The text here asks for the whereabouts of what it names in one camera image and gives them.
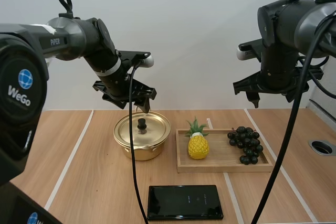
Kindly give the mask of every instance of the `pot lid knob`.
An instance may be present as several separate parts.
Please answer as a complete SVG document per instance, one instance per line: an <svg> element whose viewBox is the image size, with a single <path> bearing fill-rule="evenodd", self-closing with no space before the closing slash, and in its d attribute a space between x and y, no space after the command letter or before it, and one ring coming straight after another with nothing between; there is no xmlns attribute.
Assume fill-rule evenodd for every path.
<svg viewBox="0 0 336 224"><path fill-rule="evenodd" d="M146 128L147 128L146 119L145 118L138 119L138 129L145 130Z"/></svg>

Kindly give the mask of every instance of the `toy pineapple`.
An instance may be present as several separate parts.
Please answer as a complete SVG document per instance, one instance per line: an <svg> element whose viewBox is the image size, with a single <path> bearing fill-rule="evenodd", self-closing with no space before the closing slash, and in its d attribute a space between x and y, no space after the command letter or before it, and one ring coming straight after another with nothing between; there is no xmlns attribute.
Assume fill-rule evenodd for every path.
<svg viewBox="0 0 336 224"><path fill-rule="evenodd" d="M186 136L190 136L188 144L188 152L193 159L205 158L209 153L209 145L207 140L204 138L209 133L202 133L203 128L206 124L198 125L197 119L193 123L189 122L190 130L187 132Z"/></svg>

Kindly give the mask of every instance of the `grape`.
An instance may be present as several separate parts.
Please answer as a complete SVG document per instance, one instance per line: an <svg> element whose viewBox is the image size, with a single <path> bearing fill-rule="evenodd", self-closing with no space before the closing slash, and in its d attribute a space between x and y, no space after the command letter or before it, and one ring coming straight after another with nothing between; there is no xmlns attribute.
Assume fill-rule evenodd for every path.
<svg viewBox="0 0 336 224"><path fill-rule="evenodd" d="M251 146L257 146L258 142L255 139L251 139Z"/></svg>
<svg viewBox="0 0 336 224"><path fill-rule="evenodd" d="M231 146L235 146L237 143L236 143L236 141L234 139L230 139L229 144Z"/></svg>
<svg viewBox="0 0 336 224"><path fill-rule="evenodd" d="M250 157L249 161L251 162L251 164L257 164L258 163L258 158L256 156L252 156Z"/></svg>
<svg viewBox="0 0 336 224"><path fill-rule="evenodd" d="M248 157L252 157L253 154L254 154L254 152L253 152L252 150L247 149L247 151L246 151L246 156L248 156Z"/></svg>
<svg viewBox="0 0 336 224"><path fill-rule="evenodd" d="M259 133L255 131L255 132L253 133L253 138L257 139L257 138L259 138L259 137L260 137Z"/></svg>
<svg viewBox="0 0 336 224"><path fill-rule="evenodd" d="M244 148L244 144L242 142L237 142L237 147L239 149L242 149L242 148Z"/></svg>
<svg viewBox="0 0 336 224"><path fill-rule="evenodd" d="M244 159L243 159L243 164L248 165L249 163L250 163L250 159L245 156Z"/></svg>
<svg viewBox="0 0 336 224"><path fill-rule="evenodd" d="M245 133L241 133L239 136L239 140L243 141L246 138L246 134Z"/></svg>
<svg viewBox="0 0 336 224"><path fill-rule="evenodd" d="M238 132L238 133L244 133L244 132L245 132L245 127L244 127L244 126L239 126L239 127L237 128L237 132Z"/></svg>
<svg viewBox="0 0 336 224"><path fill-rule="evenodd" d="M253 132L253 129L250 128L250 127L246 127L246 128L245 128L245 131L246 131L246 132Z"/></svg>
<svg viewBox="0 0 336 224"><path fill-rule="evenodd" d="M245 144L246 147L250 147L251 146L251 139L246 138L246 139L244 139L243 143Z"/></svg>
<svg viewBox="0 0 336 224"><path fill-rule="evenodd" d="M245 134L246 134L246 137L253 138L253 132L247 132Z"/></svg>
<svg viewBox="0 0 336 224"><path fill-rule="evenodd" d="M257 153L260 153L264 150L264 148L263 148L262 145L257 145L255 150L256 150Z"/></svg>
<svg viewBox="0 0 336 224"><path fill-rule="evenodd" d="M243 164L246 156L240 156L239 161Z"/></svg>
<svg viewBox="0 0 336 224"><path fill-rule="evenodd" d="M229 132L229 133L227 133L227 137L229 139L234 139L236 137L236 133L235 132Z"/></svg>

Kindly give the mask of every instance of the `robotic arm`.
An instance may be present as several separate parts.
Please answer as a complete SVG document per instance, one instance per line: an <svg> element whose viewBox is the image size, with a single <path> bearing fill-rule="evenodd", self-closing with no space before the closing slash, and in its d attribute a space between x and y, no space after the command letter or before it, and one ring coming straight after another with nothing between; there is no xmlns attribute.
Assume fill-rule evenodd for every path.
<svg viewBox="0 0 336 224"><path fill-rule="evenodd" d="M129 101L128 70L154 64L150 52L116 50L102 20L74 18L71 0L59 1L67 12L46 25L0 24L0 185L25 168L46 99L46 59L84 57L100 79L93 88L122 109ZM155 89L136 80L132 89L132 101L148 113Z"/></svg>
<svg viewBox="0 0 336 224"><path fill-rule="evenodd" d="M261 70L233 83L235 94L246 92L255 108L259 93L282 94L293 101L302 68L297 67L299 53L307 55L321 22L336 10L336 0L279 0L259 8L258 26L262 39L240 44L240 60L257 58ZM313 57L336 56L336 22L324 33ZM320 67L310 69L320 80ZM306 82L304 92L308 91Z"/></svg>

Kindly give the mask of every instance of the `wooden tray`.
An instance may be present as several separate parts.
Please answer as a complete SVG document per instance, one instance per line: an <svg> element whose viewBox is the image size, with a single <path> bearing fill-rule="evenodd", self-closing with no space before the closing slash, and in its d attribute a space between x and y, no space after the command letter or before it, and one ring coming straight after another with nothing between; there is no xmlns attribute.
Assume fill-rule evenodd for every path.
<svg viewBox="0 0 336 224"><path fill-rule="evenodd" d="M263 153L258 157L259 162L255 165L244 165L239 157L244 155L243 150L236 146L230 146L227 133L230 129L204 129L209 133L206 139L209 144L209 154L205 159L195 160L189 157L188 143L190 138L184 136L189 129L176 130L176 152L178 173L253 173L271 172L273 164L265 145Z"/></svg>

